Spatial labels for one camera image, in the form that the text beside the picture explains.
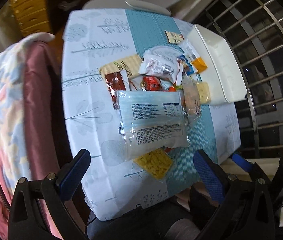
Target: tablecloth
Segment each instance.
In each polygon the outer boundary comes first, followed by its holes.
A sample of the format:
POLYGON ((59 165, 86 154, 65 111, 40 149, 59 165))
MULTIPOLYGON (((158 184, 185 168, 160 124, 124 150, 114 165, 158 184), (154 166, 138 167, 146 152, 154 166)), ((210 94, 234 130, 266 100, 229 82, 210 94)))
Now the tablecloth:
POLYGON ((190 147, 170 152, 176 166, 165 182, 120 158, 120 119, 98 69, 136 53, 142 57, 147 49, 178 56, 180 48, 168 43, 164 31, 187 36, 191 29, 192 24, 178 19, 127 9, 80 10, 69 16, 62 69, 65 120, 73 156, 81 148, 91 153, 82 184, 86 202, 100 220, 116 218, 138 205, 152 206, 198 181, 193 166, 197 149, 220 163, 240 145, 234 104, 205 105, 196 126, 187 129, 190 147))

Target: snack package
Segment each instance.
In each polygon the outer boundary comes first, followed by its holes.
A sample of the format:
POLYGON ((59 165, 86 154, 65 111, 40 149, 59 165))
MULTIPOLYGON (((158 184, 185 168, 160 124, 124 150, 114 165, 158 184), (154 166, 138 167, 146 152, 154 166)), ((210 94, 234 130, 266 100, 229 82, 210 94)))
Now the snack package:
POLYGON ((183 56, 187 59, 184 62, 188 65, 187 70, 185 70, 188 76, 194 73, 201 73, 207 69, 207 65, 188 39, 182 41, 179 46, 184 51, 183 56))
POLYGON ((188 115, 188 124, 193 126, 195 120, 201 116, 199 92, 192 79, 188 76, 183 77, 182 86, 185 97, 185 110, 188 115))
POLYGON ((175 161, 161 148, 146 153, 133 161, 159 181, 167 179, 175 166, 175 161))
POLYGON ((99 69, 99 73, 100 75, 105 77, 105 75, 107 74, 120 72, 121 70, 126 70, 128 78, 132 79, 139 75, 138 70, 141 62, 142 62, 141 58, 139 57, 139 55, 136 54, 103 65, 99 69))
POLYGON ((159 78, 152 77, 152 76, 144 76, 140 86, 144 91, 160 91, 162 90, 161 83, 159 78))
POLYGON ((207 82, 199 82, 193 80, 194 84, 196 85, 198 92, 199 92, 199 98, 200 98, 200 104, 208 104, 211 101, 210 92, 209 92, 209 86, 207 82))
POLYGON ((127 161, 163 146, 187 147, 179 92, 118 91, 127 161))
POLYGON ((142 75, 139 75, 133 79, 129 80, 129 87, 130 87, 130 91, 143 91, 142 87, 141 87, 141 82, 143 81, 143 77, 142 75))
POLYGON ((141 63, 138 73, 163 79, 166 78, 175 84, 177 80, 178 82, 181 81, 182 69, 180 72, 179 65, 177 58, 174 61, 170 61, 161 55, 147 50, 144 53, 144 61, 141 63))
POLYGON ((170 44, 179 44, 184 40, 184 36, 178 33, 173 33, 169 31, 165 31, 168 42, 170 44))
POLYGON ((111 99, 113 101, 113 107, 114 109, 117 109, 117 103, 116 103, 117 91, 127 89, 127 84, 125 84, 128 81, 127 73, 124 70, 121 72, 107 74, 105 75, 105 80, 106 80, 106 84, 107 84, 111 99))

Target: floral blanket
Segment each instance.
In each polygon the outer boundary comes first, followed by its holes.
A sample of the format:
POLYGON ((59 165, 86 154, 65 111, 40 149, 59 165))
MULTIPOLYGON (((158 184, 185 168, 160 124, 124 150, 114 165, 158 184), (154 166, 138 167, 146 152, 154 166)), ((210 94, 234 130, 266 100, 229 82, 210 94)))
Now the floral blanket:
POLYGON ((11 194, 20 177, 31 180, 24 133, 24 71, 28 48, 34 41, 49 42, 54 35, 35 33, 0 53, 0 158, 3 178, 11 194))

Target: red snack package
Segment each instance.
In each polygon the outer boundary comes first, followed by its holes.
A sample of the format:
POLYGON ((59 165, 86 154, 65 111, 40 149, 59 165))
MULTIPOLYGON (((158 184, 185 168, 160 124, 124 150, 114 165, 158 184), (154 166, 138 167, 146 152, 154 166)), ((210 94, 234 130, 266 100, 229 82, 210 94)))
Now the red snack package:
POLYGON ((160 91, 162 89, 159 79, 152 76, 144 76, 140 86, 146 91, 160 91))
POLYGON ((126 90, 125 85, 123 83, 123 78, 120 72, 112 73, 105 75, 106 84, 108 87, 108 91, 110 92, 111 98, 113 100, 113 107, 117 109, 117 91, 118 90, 126 90))
POLYGON ((174 88, 174 87, 170 87, 169 89, 168 89, 168 92, 176 92, 177 90, 174 88))

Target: window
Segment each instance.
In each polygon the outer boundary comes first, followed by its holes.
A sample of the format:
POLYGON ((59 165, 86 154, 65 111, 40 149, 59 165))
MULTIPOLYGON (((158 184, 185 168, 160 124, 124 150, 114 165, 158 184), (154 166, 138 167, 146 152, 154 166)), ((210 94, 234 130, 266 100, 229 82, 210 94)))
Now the window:
POLYGON ((243 156, 279 157, 283 149, 283 7, 276 0, 215 0, 193 23, 224 37, 243 68, 250 90, 247 96, 251 94, 253 102, 235 103, 243 156))

